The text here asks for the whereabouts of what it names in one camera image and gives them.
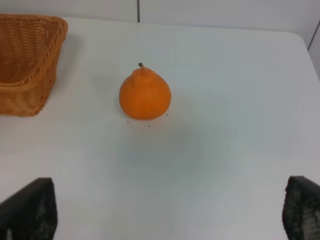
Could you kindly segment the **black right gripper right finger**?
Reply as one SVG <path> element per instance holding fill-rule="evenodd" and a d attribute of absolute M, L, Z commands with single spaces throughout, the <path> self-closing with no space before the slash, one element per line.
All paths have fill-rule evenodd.
<path fill-rule="evenodd" d="M 285 188 L 282 224 L 289 240 L 320 239 L 320 186 L 304 176 L 290 176 Z"/>

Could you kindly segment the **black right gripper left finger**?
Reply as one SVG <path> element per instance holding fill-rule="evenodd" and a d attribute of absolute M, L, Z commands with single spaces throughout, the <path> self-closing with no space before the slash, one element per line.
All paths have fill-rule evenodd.
<path fill-rule="evenodd" d="M 37 178 L 0 203 L 2 240 L 52 240 L 58 226 L 55 187 Z"/>

